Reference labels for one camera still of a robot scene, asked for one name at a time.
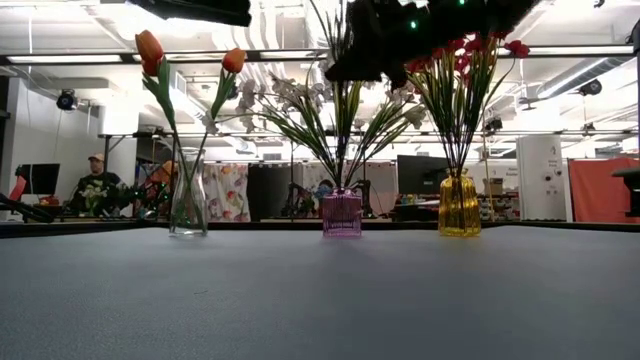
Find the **vase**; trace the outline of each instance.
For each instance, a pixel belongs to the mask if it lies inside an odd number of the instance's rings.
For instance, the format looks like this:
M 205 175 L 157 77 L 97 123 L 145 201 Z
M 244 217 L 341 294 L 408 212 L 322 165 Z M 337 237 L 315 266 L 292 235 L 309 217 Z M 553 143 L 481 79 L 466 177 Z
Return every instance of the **vase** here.
M 473 180 L 461 173 L 449 173 L 440 184 L 438 230 L 444 236 L 471 237 L 480 234 L 480 210 Z
M 334 189 L 322 199 L 322 229 L 325 237 L 362 235 L 362 199 L 349 189 Z
M 178 181 L 173 190 L 169 232 L 173 236 L 205 236 L 207 234 L 207 206 L 202 183 L 204 152 L 183 148 L 178 156 Z

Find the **gray table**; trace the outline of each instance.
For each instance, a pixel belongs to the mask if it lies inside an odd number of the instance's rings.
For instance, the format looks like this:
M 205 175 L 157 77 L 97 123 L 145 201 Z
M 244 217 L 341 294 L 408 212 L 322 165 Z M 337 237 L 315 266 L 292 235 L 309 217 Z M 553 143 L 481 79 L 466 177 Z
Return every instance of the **gray table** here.
M 2 359 L 640 359 L 638 234 L 0 240 Z

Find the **black t-shirt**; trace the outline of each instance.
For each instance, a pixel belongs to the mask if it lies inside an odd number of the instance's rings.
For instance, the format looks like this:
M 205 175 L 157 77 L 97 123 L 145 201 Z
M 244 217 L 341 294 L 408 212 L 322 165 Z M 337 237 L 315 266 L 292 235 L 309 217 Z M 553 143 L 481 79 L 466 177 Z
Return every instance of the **black t-shirt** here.
M 89 174 L 78 181 L 71 208 L 88 212 L 91 204 L 96 216 L 102 215 L 102 210 L 111 212 L 118 206 L 118 189 L 122 185 L 122 180 L 114 173 Z

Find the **ceiling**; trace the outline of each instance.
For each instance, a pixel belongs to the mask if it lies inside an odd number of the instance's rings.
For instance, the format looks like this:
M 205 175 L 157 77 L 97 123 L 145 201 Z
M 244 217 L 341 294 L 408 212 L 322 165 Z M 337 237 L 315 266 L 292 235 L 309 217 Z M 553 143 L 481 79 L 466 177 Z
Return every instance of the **ceiling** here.
M 330 9 L 335 3 L 337 0 L 318 1 L 324 9 Z M 322 36 L 308 4 L 308 0 L 252 0 L 254 20 L 249 28 L 238 28 L 181 20 L 164 21 L 135 6 L 101 4 L 99 0 L 0 0 L 0 17 L 3 19 L 0 23 L 0 55 L 134 53 L 133 35 L 143 29 L 152 30 L 167 52 L 220 51 L 234 47 L 257 50 L 318 48 L 323 43 Z M 597 9 L 589 0 L 542 0 L 509 39 L 522 39 L 531 46 L 561 47 L 558 51 L 562 54 L 569 54 L 571 48 L 567 46 L 571 45 L 624 44 L 639 14 L 640 0 L 606 0 Z M 580 130 L 585 122 L 590 121 L 596 123 L 598 130 L 624 130 L 634 126 L 637 129 L 636 61 L 624 59 L 619 66 L 600 69 L 603 64 L 595 63 L 602 61 L 602 58 L 569 55 L 525 59 L 515 64 L 509 59 L 500 60 L 496 78 L 512 64 L 514 66 L 496 92 L 492 113 L 502 118 L 504 130 L 509 131 Z M 268 84 L 269 72 L 275 72 L 303 81 L 309 66 L 308 61 L 252 63 L 245 66 L 240 78 L 252 78 Z M 568 89 L 550 99 L 538 101 L 545 86 L 548 88 L 576 77 L 590 66 L 594 71 L 592 78 L 597 76 L 603 85 L 602 93 L 582 97 L 573 94 L 574 89 Z M 177 64 L 175 69 L 188 83 L 189 98 L 203 107 L 211 104 L 215 97 L 219 64 Z M 11 67 L 7 70 L 24 76 L 23 72 L 29 69 Z M 94 103 L 107 103 L 123 96 L 133 98 L 139 104 L 141 126 L 166 126 L 154 99 L 143 91 L 140 70 L 139 66 L 123 64 L 42 65 L 31 67 L 31 76 L 37 86 L 53 93 L 59 91 L 60 81 L 64 79 L 107 80 L 106 85 L 88 86 L 77 90 L 77 93 L 85 102 Z M 363 99 L 365 103 L 359 116 L 370 117 L 380 96 L 366 95 Z M 223 113 L 234 113 L 236 104 L 228 101 Z M 183 129 L 202 131 L 202 126 L 188 111 L 178 114 L 178 122 Z M 225 123 L 225 126 L 229 131 L 244 129 L 237 121 Z M 420 130 L 430 129 L 431 126 L 425 123 Z M 420 140 L 415 136 L 407 138 Z M 510 142 L 515 136 L 503 138 L 500 141 Z M 620 138 L 619 135 L 604 136 L 591 143 L 611 146 Z M 566 140 L 582 141 L 583 138 L 567 136 Z

